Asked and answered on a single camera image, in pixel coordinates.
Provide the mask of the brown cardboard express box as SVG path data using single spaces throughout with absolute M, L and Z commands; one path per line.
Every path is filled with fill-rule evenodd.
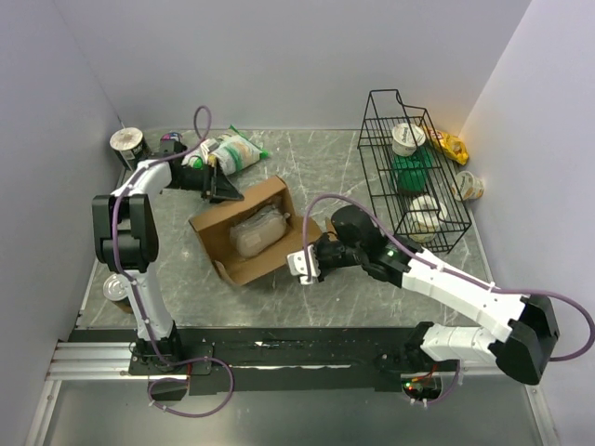
M 286 265 L 286 257 L 315 242 L 321 228 L 299 215 L 284 180 L 272 176 L 248 188 L 242 201 L 214 205 L 190 220 L 218 276 L 246 285 Z

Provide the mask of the clear plastic package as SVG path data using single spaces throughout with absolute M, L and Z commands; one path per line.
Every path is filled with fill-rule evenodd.
M 244 258 L 257 256 L 281 240 L 287 230 L 288 213 L 270 204 L 230 229 L 231 244 Z

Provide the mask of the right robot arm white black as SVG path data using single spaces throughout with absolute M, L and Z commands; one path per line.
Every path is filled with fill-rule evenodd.
M 435 362 L 494 364 L 526 385 L 541 381 L 560 330 L 550 299 L 541 294 L 500 294 L 496 287 L 442 262 L 419 243 L 387 235 L 361 208 L 348 205 L 332 229 L 308 248 L 311 276 L 358 266 L 371 278 L 429 297 L 466 318 L 472 327 L 422 322 L 406 348 L 408 363 L 424 371 Z

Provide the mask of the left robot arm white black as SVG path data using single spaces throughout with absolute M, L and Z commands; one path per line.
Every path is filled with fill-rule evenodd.
M 190 362 L 184 357 L 176 323 L 165 306 L 154 262 L 159 237 L 151 201 L 164 189 L 198 191 L 210 203 L 239 202 L 244 195 L 217 164 L 195 169 L 182 163 L 187 147 L 174 139 L 140 161 L 109 195 L 92 201 L 98 261 L 116 274 L 137 323 L 133 357 L 172 374 Z

